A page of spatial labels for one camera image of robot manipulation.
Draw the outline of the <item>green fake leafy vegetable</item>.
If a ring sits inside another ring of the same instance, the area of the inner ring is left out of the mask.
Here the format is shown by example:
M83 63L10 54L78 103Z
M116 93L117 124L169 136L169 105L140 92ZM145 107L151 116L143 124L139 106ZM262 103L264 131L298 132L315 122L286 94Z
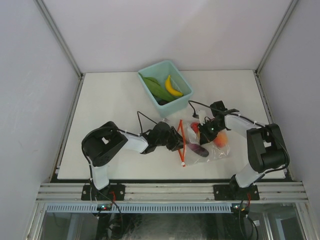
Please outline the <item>green fake leafy vegetable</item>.
M165 90L154 77L145 77L141 73L138 74L154 96L167 102L175 100L175 98L170 95L170 93Z

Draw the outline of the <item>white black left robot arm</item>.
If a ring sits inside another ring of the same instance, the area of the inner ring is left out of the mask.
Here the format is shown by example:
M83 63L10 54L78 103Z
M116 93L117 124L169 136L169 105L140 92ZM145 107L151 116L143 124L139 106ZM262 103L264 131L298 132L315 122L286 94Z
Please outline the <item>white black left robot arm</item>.
M81 151L89 164L90 178L93 184L92 194L98 200L109 196L108 163L122 150L131 150L139 154L152 153L157 147L166 147L169 151L181 152L186 149L183 133L160 121L140 134L122 130L108 121L89 132L81 142Z

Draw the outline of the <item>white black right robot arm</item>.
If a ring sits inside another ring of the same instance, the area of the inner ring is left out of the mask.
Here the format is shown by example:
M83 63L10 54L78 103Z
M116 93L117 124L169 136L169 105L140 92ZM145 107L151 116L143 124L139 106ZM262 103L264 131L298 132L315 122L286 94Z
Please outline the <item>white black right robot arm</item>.
M237 109L227 109L223 101L206 105L213 118L198 125L199 143L208 144L218 133L234 131L247 142L248 164L230 179L230 195L237 200L248 193L248 187L265 175L286 169L290 157L280 127L275 124L261 124L242 114Z

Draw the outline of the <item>clear zip top bag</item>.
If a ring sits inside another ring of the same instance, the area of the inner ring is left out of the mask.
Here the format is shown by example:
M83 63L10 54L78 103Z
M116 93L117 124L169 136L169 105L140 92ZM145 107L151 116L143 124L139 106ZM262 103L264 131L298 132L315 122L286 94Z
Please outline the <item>clear zip top bag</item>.
M179 121L177 131L182 136L183 147L178 153L182 167L224 159L230 154L231 148L225 130L220 131L214 140L201 145L198 125L198 121Z

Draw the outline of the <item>yellow fake banana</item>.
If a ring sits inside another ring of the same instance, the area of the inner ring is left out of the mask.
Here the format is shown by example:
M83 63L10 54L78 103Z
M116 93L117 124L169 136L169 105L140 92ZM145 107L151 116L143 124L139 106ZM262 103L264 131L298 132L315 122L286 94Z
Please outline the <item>yellow fake banana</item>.
M167 79L165 80L164 83L165 89L173 96L175 97L182 97L184 94L176 89L173 88L171 84L171 76L168 75Z

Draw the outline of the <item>orange fake fruit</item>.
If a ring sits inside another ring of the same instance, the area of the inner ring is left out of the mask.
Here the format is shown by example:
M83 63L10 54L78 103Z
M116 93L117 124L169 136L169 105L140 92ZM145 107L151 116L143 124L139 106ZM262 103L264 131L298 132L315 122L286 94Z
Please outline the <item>orange fake fruit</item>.
M216 138L213 140L213 143L218 148L224 148L228 144L228 136L225 131L220 131Z

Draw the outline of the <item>purple fake eggplant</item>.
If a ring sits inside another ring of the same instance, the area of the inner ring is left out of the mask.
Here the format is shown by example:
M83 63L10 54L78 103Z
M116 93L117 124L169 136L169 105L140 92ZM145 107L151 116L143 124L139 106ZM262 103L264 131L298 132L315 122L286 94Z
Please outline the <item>purple fake eggplant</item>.
M203 148L202 146L195 144L195 143L188 143L187 147L193 151L195 154L199 155L200 157L208 157L209 156L209 152Z

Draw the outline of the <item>small dark fake food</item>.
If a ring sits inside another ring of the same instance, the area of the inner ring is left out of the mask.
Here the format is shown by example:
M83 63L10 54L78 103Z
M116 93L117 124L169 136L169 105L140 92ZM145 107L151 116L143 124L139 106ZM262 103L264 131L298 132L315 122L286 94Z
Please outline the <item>small dark fake food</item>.
M161 100L157 101L157 103L158 103L160 106L163 106L163 105L166 105L166 104L168 103L168 101L161 99Z

